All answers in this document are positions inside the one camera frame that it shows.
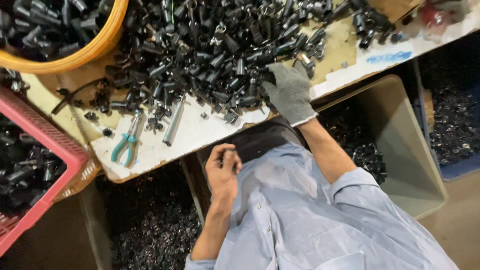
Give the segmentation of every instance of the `bare hand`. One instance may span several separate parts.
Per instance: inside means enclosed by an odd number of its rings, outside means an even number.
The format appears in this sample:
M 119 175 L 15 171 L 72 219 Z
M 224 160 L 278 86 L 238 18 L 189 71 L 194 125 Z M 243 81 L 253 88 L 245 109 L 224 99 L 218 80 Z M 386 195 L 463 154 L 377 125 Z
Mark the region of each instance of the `bare hand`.
M 208 183 L 212 188 L 213 200 L 234 199 L 237 196 L 237 177 L 241 160 L 234 150 L 235 145 L 221 144 L 213 147 L 205 165 Z

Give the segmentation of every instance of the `teal pliers handle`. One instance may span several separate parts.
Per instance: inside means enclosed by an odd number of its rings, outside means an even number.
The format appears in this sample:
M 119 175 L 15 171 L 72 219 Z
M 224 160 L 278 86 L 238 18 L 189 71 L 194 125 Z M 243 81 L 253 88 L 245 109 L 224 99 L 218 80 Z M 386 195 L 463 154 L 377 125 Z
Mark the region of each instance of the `teal pliers handle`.
M 117 162 L 118 155 L 120 154 L 120 151 L 124 147 L 124 145 L 128 141 L 128 157 L 127 161 L 124 163 L 124 166 L 127 167 L 128 164 L 130 164 L 130 161 L 132 160 L 132 152 L 133 152 L 133 144 L 138 141 L 138 139 L 135 136 L 128 135 L 127 133 L 123 133 L 122 135 L 122 140 L 117 144 L 115 149 L 113 149 L 112 152 L 112 162 Z

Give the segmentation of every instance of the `orange bucket rim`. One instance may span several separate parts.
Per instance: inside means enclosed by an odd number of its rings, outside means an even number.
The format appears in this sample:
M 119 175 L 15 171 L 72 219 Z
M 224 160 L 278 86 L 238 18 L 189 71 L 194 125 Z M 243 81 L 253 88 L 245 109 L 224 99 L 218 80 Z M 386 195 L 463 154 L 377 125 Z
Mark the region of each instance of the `orange bucket rim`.
M 51 74 L 66 72 L 86 64 L 102 53 L 118 33 L 127 7 L 128 0 L 115 0 L 110 16 L 98 35 L 72 55 L 50 62 L 36 62 L 0 50 L 0 65 L 23 73 Z

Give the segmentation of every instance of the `pink basket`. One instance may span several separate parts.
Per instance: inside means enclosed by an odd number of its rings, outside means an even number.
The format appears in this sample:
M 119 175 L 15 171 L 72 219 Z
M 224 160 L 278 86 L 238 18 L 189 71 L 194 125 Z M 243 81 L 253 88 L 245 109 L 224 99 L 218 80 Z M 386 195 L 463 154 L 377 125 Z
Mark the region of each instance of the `pink basket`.
M 60 132 L 35 110 L 25 104 L 11 90 L 0 87 L 0 112 L 15 122 L 44 147 L 50 149 L 67 165 L 67 170 L 50 189 L 23 216 L 5 216 L 0 213 L 0 257 L 22 233 L 30 229 L 53 205 L 54 197 L 88 160 L 87 153 Z

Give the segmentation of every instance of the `metal rod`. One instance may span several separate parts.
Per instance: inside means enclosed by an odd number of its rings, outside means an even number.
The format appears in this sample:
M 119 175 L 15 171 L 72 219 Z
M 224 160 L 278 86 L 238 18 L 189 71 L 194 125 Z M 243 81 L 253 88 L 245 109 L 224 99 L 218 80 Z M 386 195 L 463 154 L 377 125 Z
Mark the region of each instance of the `metal rod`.
M 172 119 L 170 121 L 170 125 L 168 125 L 168 129 L 165 132 L 165 136 L 163 137 L 163 142 L 167 146 L 172 146 L 172 136 L 175 127 L 177 126 L 178 122 L 180 121 L 180 112 L 181 108 L 183 107 L 183 101 L 185 100 L 185 94 L 181 97 L 180 101 L 178 102 L 177 108 L 175 112 L 173 112 Z

